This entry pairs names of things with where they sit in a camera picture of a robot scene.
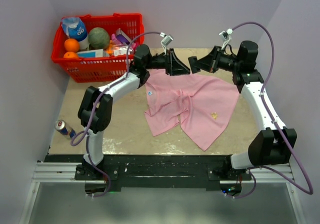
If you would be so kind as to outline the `pink garment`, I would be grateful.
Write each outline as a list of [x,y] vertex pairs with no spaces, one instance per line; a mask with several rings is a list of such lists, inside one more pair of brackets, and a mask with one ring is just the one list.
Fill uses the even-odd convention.
[[[224,132],[236,107],[237,87],[214,76],[169,76],[152,70],[146,84],[144,115],[153,136],[177,125],[203,151]],[[214,120],[211,113],[216,112]]]

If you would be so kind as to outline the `gold rhinestone brooch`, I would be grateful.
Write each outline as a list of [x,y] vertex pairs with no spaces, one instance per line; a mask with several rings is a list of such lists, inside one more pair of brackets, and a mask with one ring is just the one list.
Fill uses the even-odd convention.
[[218,118],[218,114],[216,112],[212,112],[210,115],[214,120]]

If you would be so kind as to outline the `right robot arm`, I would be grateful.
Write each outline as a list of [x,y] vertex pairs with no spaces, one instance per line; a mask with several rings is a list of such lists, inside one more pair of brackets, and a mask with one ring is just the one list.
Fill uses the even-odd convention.
[[255,69],[258,45],[252,41],[243,41],[236,55],[228,55],[220,46],[214,46],[209,54],[198,59],[189,57],[193,73],[201,70],[214,73],[219,69],[232,72],[232,81],[239,93],[248,102],[259,133],[249,145],[248,150],[230,156],[230,164],[223,167],[223,175],[235,180],[240,170],[262,165],[287,164],[297,140],[294,129],[287,128],[272,106],[264,80]]

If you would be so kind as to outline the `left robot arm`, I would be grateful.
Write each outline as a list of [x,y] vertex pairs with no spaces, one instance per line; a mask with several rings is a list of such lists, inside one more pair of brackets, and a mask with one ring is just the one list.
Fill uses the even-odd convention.
[[136,48],[128,73],[105,86],[90,86],[86,89],[78,118],[84,127],[86,138],[84,160],[89,163],[86,174],[92,180],[103,176],[104,168],[99,165],[104,159],[103,133],[111,121],[113,104],[143,86],[150,77],[151,69],[164,69],[169,76],[187,75],[191,72],[190,68],[178,59],[173,49],[153,56],[149,47],[142,44]]

